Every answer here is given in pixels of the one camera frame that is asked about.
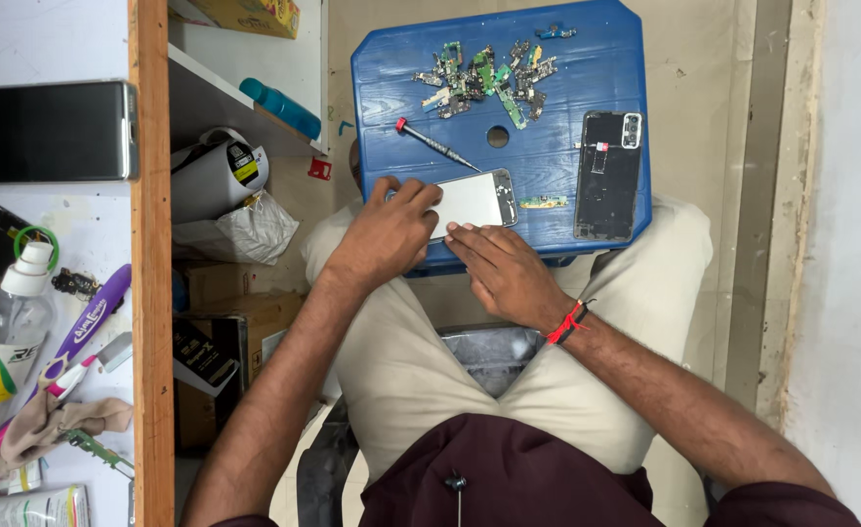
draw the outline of white bottle cap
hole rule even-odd
[[[53,246],[43,242],[30,242],[21,252],[21,257],[14,265],[8,267],[1,281],[3,291],[19,296],[40,296],[46,277],[46,268],[50,265],[50,255]]]

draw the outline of man's left arm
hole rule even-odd
[[[385,201],[390,189],[395,196]],[[427,254],[442,191],[436,185],[380,178],[313,284],[271,361],[238,403],[187,499],[180,525],[202,527],[246,515],[267,516],[291,461],[310,404],[366,297]]]

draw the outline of green rubber band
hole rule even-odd
[[[41,227],[39,225],[30,225],[29,227],[25,227],[20,231],[17,231],[17,235],[15,235],[15,258],[20,258],[20,240],[24,237],[24,234],[29,233],[30,231],[40,231],[43,234],[46,234],[46,237],[50,238],[50,244],[53,245],[53,256],[50,258],[50,265],[46,268],[47,271],[52,271],[56,268],[57,262],[60,260],[60,242],[57,241],[56,234],[53,234],[53,231],[50,231],[46,227]]]

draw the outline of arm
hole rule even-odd
[[[576,305],[518,234],[501,227],[448,225],[448,246],[490,314],[553,331]],[[781,481],[835,497],[795,446],[694,374],[650,352],[592,313],[564,342],[691,464],[729,486]]]
[[[391,188],[398,193],[386,203]],[[372,291],[426,256],[437,214],[425,210],[440,196],[438,186],[414,179],[404,185],[393,176],[376,182],[290,331],[216,440],[187,498],[181,525],[267,516],[349,324]]]

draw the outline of blue bottle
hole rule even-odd
[[[242,81],[238,89],[300,133],[314,140],[320,137],[320,119],[278,90],[251,77]]]

